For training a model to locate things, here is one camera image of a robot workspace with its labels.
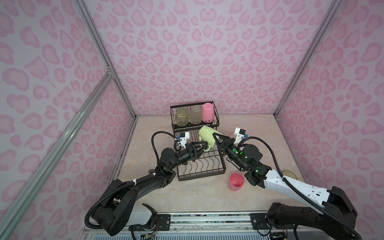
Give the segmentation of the pale green mug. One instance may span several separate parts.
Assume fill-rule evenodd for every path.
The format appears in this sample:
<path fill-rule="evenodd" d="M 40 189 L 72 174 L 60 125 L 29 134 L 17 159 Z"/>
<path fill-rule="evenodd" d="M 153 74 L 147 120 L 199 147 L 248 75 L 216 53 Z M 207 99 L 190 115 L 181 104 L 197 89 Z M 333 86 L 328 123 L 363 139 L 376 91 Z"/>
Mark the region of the pale green mug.
<path fill-rule="evenodd" d="M 201 142 L 205 141 L 208 143 L 208 146 L 204 148 L 204 152 L 208 152 L 215 147 L 216 140 L 214 139 L 214 136 L 213 136 L 214 133 L 222 135 L 222 133 L 220 133 L 219 131 L 208 126 L 203 126 L 199 130 L 200 141 Z"/>

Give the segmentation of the pink plastic cup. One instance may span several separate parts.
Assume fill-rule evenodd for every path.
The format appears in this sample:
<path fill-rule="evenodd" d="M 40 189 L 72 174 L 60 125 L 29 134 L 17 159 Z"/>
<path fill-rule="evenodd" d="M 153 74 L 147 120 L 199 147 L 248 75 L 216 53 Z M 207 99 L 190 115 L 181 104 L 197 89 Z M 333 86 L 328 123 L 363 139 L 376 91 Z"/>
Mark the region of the pink plastic cup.
<path fill-rule="evenodd" d="M 202 107 L 202 121 L 212 123 L 215 120 L 215 109 L 212 103 L 205 103 Z"/>

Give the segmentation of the bright green plastic cup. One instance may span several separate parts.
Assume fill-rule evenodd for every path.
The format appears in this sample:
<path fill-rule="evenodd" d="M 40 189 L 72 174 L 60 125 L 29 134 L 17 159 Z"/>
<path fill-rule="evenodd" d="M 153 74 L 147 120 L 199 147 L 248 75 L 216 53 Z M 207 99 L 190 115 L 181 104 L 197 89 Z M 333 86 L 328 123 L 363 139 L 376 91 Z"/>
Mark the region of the bright green plastic cup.
<path fill-rule="evenodd" d="M 178 108 L 175 117 L 175 124 L 179 127 L 185 127 L 189 123 L 189 113 L 186 108 Z"/>

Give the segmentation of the pale green textured cup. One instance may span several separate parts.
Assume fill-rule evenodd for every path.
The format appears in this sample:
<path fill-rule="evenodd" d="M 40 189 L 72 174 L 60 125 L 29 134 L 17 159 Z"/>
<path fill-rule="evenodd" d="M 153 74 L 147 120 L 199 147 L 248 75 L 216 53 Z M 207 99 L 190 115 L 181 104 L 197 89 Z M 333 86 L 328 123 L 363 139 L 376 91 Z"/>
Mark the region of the pale green textured cup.
<path fill-rule="evenodd" d="M 202 121 L 202 108 L 200 105 L 191 106 L 189 121 L 193 125 L 198 125 Z"/>

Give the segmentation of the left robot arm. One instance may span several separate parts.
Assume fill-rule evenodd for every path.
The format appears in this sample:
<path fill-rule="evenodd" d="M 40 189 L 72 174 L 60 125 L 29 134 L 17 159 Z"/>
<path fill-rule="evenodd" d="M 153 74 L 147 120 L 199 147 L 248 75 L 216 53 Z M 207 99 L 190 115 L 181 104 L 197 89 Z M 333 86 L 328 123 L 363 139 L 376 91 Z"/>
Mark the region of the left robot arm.
<path fill-rule="evenodd" d="M 186 144 L 185 149 L 179 152 L 165 148 L 157 166 L 150 170 L 148 175 L 127 182 L 112 181 L 86 213 L 86 227 L 103 229 L 110 236 L 117 235 L 126 226 L 140 226 L 145 230 L 152 230 L 156 224 L 157 211 L 148 204 L 144 204 L 141 209 L 135 209 L 136 201 L 169 185 L 176 176 L 174 169 L 200 158 L 208 146 L 208 142 L 202 141 Z"/>

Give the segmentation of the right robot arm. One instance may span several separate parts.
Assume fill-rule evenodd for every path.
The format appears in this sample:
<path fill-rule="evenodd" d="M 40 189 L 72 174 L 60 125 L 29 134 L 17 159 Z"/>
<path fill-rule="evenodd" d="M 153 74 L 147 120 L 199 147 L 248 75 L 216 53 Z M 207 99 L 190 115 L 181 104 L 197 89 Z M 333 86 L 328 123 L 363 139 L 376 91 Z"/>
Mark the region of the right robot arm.
<path fill-rule="evenodd" d="M 294 225 L 322 230 L 335 240 L 360 240 L 356 231 L 357 211 L 344 190 L 338 187 L 325 189 L 316 187 L 283 174 L 270 146 L 275 168 L 261 163 L 262 153 L 247 144 L 244 138 L 235 144 L 235 139 L 214 133 L 218 149 L 227 156 L 252 186 L 279 192 L 303 204 L 304 207 L 272 203 L 266 214 L 271 226 Z"/>

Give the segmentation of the pink cup front right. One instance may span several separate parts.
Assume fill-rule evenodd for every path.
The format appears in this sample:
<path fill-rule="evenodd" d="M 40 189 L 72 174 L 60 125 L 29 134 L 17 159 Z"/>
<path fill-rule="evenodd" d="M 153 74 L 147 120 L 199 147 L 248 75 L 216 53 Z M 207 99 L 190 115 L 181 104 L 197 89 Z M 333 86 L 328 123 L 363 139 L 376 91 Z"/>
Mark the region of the pink cup front right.
<path fill-rule="evenodd" d="M 235 192 L 238 191 L 245 183 L 244 177 L 240 173 L 232 173 L 229 177 L 228 188 Z"/>

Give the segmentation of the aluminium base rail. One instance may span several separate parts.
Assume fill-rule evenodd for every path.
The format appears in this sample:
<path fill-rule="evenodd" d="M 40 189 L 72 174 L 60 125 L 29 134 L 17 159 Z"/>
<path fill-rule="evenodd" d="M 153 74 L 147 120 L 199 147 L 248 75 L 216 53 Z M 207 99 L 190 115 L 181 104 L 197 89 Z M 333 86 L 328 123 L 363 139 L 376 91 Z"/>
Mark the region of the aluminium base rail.
<path fill-rule="evenodd" d="M 266 212 L 159 213 L 149 230 L 124 227 L 111 237 L 104 230 L 85 228 L 82 240 L 329 240 L 323 231 L 292 224 L 270 227 Z"/>

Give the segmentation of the aluminium frame post right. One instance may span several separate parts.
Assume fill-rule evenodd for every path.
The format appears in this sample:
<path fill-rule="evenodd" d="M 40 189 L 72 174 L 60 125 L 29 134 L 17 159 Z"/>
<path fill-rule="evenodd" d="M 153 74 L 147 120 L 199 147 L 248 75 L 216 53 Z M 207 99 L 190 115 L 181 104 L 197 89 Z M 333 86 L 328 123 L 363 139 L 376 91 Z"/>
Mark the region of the aluminium frame post right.
<path fill-rule="evenodd" d="M 315 54 L 316 49 L 320 45 L 322 38 L 325 36 L 327 30 L 330 28 L 331 24 L 333 23 L 335 17 L 337 16 L 338 12 L 342 8 L 345 1 L 342 0 L 333 0 L 330 4 L 329 9 L 327 10 L 321 24 L 319 25 L 316 33 L 314 34 L 313 39 L 311 40 L 309 47 L 307 51 L 305 52 L 303 59 L 301 60 L 300 64 L 298 65 L 297 70 L 295 71 L 285 93 L 283 94 L 283 97 L 274 112 L 274 117 L 277 119 L 279 114 L 282 113 L 284 106 L 288 102 L 288 99 L 291 95 L 291 93 L 294 91 L 294 88 L 298 81 L 300 80 L 300 77 L 302 76 L 305 68 L 307 67 L 308 63 L 310 62 L 312 56 Z"/>

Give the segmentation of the aluminium frame post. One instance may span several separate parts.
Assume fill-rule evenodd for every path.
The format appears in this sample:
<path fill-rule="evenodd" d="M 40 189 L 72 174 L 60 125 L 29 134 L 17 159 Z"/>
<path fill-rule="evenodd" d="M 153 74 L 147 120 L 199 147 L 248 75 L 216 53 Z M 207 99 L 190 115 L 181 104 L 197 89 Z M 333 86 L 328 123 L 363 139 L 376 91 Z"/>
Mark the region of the aluminium frame post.
<path fill-rule="evenodd" d="M 123 85 L 120 81 L 120 78 L 118 77 L 118 75 L 115 71 L 115 68 L 111 62 L 111 58 L 109 57 L 109 55 L 107 53 L 107 49 L 106 49 L 106 47 L 102 41 L 102 38 L 101 38 L 97 28 L 96 28 L 96 24 L 95 24 L 90 12 L 89 12 L 89 9 L 86 5 L 86 2 L 83 0 L 75 0 L 74 4 L 76 5 L 80 15 L 82 16 L 82 19 L 84 20 L 85 26 L 88 29 L 106 68 L 108 69 L 108 73 L 112 76 L 112 79 L 113 79 L 116 87 L 118 88 L 118 92 L 123 99 L 123 103 L 125 104 L 126 108 L 128 109 L 130 116 L 135 120 L 137 116 L 135 115 L 135 113 L 133 111 L 133 108 L 129 102 L 128 96 L 127 96 L 127 94 L 123 88 Z"/>
<path fill-rule="evenodd" d="M 298 65 L 297 70 L 295 71 L 285 93 L 283 94 L 283 97 L 274 112 L 274 117 L 277 119 L 279 114 L 282 113 L 284 106 L 288 102 L 288 99 L 291 95 L 291 93 L 294 91 L 294 88 L 298 81 L 300 80 L 300 77 L 302 76 L 305 68 L 307 67 L 308 63 L 310 62 L 312 56 L 315 54 L 316 49 L 320 45 L 322 38 L 325 36 L 327 30 L 330 28 L 331 24 L 333 23 L 335 17 L 337 16 L 338 12 L 342 8 L 345 1 L 342 0 L 333 0 L 330 4 L 329 9 L 327 10 L 321 24 L 319 25 L 316 33 L 314 34 L 313 39 L 311 40 L 309 47 L 307 51 L 305 52 L 303 59 L 301 60 L 300 64 Z"/>

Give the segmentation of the aluminium frame post left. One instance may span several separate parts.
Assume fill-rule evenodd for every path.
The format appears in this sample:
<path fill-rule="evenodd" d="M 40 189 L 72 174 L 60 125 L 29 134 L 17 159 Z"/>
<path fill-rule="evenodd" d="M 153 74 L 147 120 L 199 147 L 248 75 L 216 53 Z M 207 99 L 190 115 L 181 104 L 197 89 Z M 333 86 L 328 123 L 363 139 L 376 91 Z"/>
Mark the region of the aluminium frame post left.
<path fill-rule="evenodd" d="M 133 108 L 129 102 L 128 96 L 127 96 L 127 94 L 123 88 L 123 85 L 120 81 L 120 78 L 118 77 L 118 75 L 115 71 L 115 68 L 111 62 L 111 58 L 109 57 L 109 55 L 107 53 L 107 49 L 106 49 L 106 47 L 102 41 L 102 38 L 101 38 L 97 28 L 96 28 L 96 24 L 95 24 L 90 12 L 89 12 L 89 9 L 86 5 L 86 2 L 83 0 L 75 0 L 74 4 L 76 5 L 80 15 L 82 16 L 82 19 L 84 20 L 85 26 L 88 29 L 106 68 L 108 69 L 108 73 L 112 76 L 112 79 L 113 79 L 116 87 L 118 88 L 118 92 L 123 99 L 123 103 L 125 104 L 126 108 L 128 109 L 130 116 L 135 120 L 137 116 L 135 115 L 135 113 L 133 111 Z"/>

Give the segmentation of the aluminium frame diagonal bar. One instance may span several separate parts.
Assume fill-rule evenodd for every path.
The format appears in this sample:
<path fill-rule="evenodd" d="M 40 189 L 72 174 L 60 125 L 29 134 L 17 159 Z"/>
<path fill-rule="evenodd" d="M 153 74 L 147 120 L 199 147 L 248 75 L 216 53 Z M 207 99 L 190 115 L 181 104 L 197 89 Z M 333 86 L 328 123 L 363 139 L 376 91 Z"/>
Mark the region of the aluminium frame diagonal bar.
<path fill-rule="evenodd" d="M 95 88 L 76 116 L 70 122 L 62 136 L 51 148 L 51 151 L 43 159 L 35 173 L 21 190 L 17 198 L 12 202 L 1 220 L 1 239 L 7 240 L 20 223 L 24 214 L 33 203 L 41 188 L 48 180 L 59 160 L 63 157 L 73 139 L 89 117 L 95 105 L 100 100 L 104 91 L 113 79 L 112 74 L 106 74 L 100 84 Z"/>

